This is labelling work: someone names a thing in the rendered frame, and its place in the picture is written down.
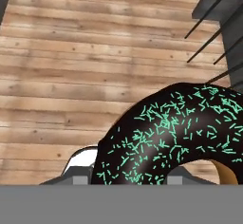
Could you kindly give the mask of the white round object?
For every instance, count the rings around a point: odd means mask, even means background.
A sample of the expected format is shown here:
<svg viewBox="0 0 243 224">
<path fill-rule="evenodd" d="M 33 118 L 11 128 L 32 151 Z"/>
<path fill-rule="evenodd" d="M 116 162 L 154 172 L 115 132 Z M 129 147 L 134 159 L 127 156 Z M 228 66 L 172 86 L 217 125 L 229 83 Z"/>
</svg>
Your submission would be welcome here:
<svg viewBox="0 0 243 224">
<path fill-rule="evenodd" d="M 70 167 L 91 167 L 94 165 L 98 154 L 98 147 L 96 145 L 86 146 L 74 152 L 67 161 L 62 172 L 64 175 Z"/>
</svg>

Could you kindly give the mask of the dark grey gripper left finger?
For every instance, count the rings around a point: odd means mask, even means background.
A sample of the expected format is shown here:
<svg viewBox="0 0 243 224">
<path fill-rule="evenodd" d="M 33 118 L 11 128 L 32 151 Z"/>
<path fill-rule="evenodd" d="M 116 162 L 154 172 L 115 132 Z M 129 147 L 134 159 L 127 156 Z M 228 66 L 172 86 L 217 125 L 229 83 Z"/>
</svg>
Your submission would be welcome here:
<svg viewBox="0 0 243 224">
<path fill-rule="evenodd" d="M 92 171 L 91 166 L 72 166 L 64 174 L 43 182 L 43 185 L 88 185 Z"/>
</svg>

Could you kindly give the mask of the chocolate donut with green sprinkles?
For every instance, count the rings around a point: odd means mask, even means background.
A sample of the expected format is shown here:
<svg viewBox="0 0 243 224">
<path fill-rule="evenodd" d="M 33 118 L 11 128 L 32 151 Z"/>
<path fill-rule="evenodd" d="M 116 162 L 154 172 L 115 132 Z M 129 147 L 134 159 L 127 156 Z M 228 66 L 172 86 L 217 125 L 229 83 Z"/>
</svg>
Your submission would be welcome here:
<svg viewBox="0 0 243 224">
<path fill-rule="evenodd" d="M 93 184 L 161 185 L 181 164 L 207 159 L 243 184 L 243 94 L 178 83 L 144 98 L 98 143 Z"/>
</svg>

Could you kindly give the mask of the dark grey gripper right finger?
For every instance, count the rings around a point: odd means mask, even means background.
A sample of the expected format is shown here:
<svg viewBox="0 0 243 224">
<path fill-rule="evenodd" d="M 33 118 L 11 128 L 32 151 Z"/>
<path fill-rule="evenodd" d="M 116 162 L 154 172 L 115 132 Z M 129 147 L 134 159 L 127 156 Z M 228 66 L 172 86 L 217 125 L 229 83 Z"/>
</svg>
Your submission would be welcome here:
<svg viewBox="0 0 243 224">
<path fill-rule="evenodd" d="M 201 177 L 193 176 L 183 166 L 173 169 L 165 179 L 167 185 L 196 185 L 196 184 L 210 184 L 213 182 L 203 179 Z"/>
</svg>

